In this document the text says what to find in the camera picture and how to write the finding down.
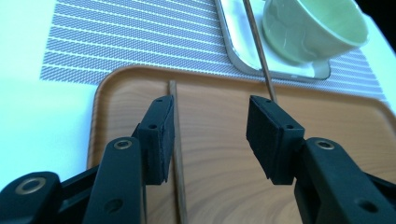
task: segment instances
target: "wooden tray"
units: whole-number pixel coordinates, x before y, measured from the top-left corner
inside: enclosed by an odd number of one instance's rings
[[[108,141],[131,135],[151,101],[168,94],[170,79],[177,81],[189,222],[301,223],[293,186],[265,178],[245,137],[250,94],[268,97],[260,82],[145,66],[116,70],[95,95],[88,166],[100,162]],[[306,138],[332,139],[363,171],[396,182],[396,120],[380,102],[285,86],[276,93]],[[148,223],[177,222],[172,172],[168,183],[148,186]]]

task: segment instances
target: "saucer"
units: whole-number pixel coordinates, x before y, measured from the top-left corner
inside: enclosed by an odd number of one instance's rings
[[[216,0],[215,2],[230,61],[240,71],[261,77],[262,66],[256,51],[243,1]],[[330,76],[329,61],[292,64],[278,56],[265,41],[263,35],[262,15],[265,1],[250,0],[250,4],[272,77],[311,82],[324,80]]]

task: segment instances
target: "striped placemat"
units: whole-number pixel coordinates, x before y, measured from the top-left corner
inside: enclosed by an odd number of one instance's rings
[[[57,2],[41,79],[98,85],[114,69],[130,64],[262,80],[231,64],[213,0]],[[331,77],[324,81],[274,82],[388,103],[359,49],[330,64]]]

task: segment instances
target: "chopstick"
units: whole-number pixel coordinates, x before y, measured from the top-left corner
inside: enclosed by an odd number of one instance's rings
[[[183,160],[181,155],[180,123],[177,107],[177,84],[174,80],[169,81],[169,92],[174,97],[174,124],[175,124],[175,149],[173,163],[175,169],[175,180],[177,184],[177,208],[178,219],[181,224],[187,224],[186,190],[184,186]]]
[[[259,31],[257,30],[257,25],[254,19],[253,10],[251,9],[250,1],[244,0],[244,5],[247,12],[248,23],[250,24],[250,30],[253,34],[254,45],[256,46],[257,53],[259,54],[260,64],[262,66],[262,72],[265,78],[265,84],[270,93],[271,100],[277,103],[275,88],[271,80],[268,64],[265,59],[264,49],[262,48],[262,41],[260,40]]]

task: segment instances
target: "ceramic cup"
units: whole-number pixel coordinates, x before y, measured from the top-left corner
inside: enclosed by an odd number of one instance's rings
[[[368,40],[354,0],[267,0],[262,26],[271,48],[292,63],[328,60]]]

